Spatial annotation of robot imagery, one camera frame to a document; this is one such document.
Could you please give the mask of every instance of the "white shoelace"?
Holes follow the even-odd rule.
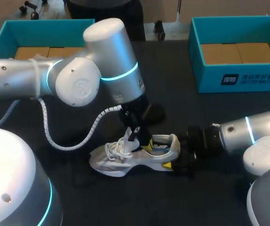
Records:
[[[115,160],[119,157],[121,160],[124,158],[132,158],[131,152],[125,152],[124,150],[124,138],[120,138],[117,142],[106,143],[105,150],[109,160]]]
[[[93,132],[95,131],[100,119],[106,115],[109,112],[116,112],[119,111],[121,109],[121,105],[115,106],[115,107],[109,107],[105,110],[103,110],[98,117],[95,119],[88,135],[85,137],[85,139],[80,142],[79,144],[75,145],[75,146],[71,146],[71,147],[63,147],[60,146],[58,144],[56,144],[53,139],[50,136],[49,133],[49,128],[48,128],[48,115],[47,115],[47,109],[46,109],[46,105],[44,103],[44,101],[42,99],[38,99],[38,101],[41,104],[42,107],[42,111],[43,111],[43,123],[44,123],[44,131],[45,131],[45,136],[47,141],[56,149],[62,150],[62,151],[73,151],[76,150],[80,147],[82,147],[83,145],[85,145],[87,143],[87,141],[91,138]],[[0,120],[0,126],[7,120],[7,118],[11,115],[12,111],[14,110],[15,106],[19,103],[19,100],[15,100],[10,107],[8,108],[7,112],[4,114],[4,116],[1,118]]]

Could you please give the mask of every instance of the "black tabletop surface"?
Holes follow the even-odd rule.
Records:
[[[190,125],[205,127],[270,110],[268,92],[198,94],[185,40],[132,45],[149,100],[161,103],[167,114],[163,123],[150,127],[153,134],[178,134]],[[113,105],[103,86],[82,108],[52,97],[45,100],[51,136],[66,145],[84,138],[98,113]],[[0,118],[9,104],[0,103]],[[102,119],[94,137],[76,154],[50,147],[38,101],[22,101],[2,128],[24,139],[38,156],[61,197],[64,226],[251,226],[246,210],[249,182],[240,154],[201,161],[194,179],[141,167],[124,178],[109,178],[90,169],[87,154],[124,134],[116,113]]]

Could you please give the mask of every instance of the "shoe sole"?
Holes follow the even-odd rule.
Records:
[[[155,171],[172,171],[171,169],[167,169],[167,168],[164,168],[162,166],[161,163],[151,163],[151,164],[140,164],[140,165],[143,165],[143,166],[147,166],[147,167],[150,167],[152,170],[155,170]],[[129,168],[126,168],[124,170],[121,170],[121,171],[104,171],[104,170],[100,170],[100,169],[96,169],[96,168],[93,168],[94,170],[96,170],[97,172],[100,172],[104,175],[107,175],[107,176],[110,176],[110,177],[115,177],[115,178],[121,178],[123,176],[125,176],[133,167],[129,167]]]

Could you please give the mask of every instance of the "teal cardboard box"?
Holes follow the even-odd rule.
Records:
[[[6,21],[0,31],[0,59],[14,58],[18,47],[83,47],[86,20]]]
[[[189,53],[200,93],[270,91],[270,63],[206,64],[202,44],[268,43],[270,16],[194,17]]]

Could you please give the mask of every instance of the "white sneaker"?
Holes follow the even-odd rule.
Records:
[[[153,142],[167,144],[169,147],[164,154],[157,151],[160,155],[153,155],[153,152],[150,154],[143,149],[135,151],[139,148],[139,141],[137,139],[128,141],[131,132],[131,129],[128,128],[124,137],[118,142],[107,143],[93,150],[90,153],[90,166],[111,177],[123,177],[137,165],[145,165],[158,171],[171,171],[162,167],[162,164],[179,156],[181,148],[176,135],[153,135]]]

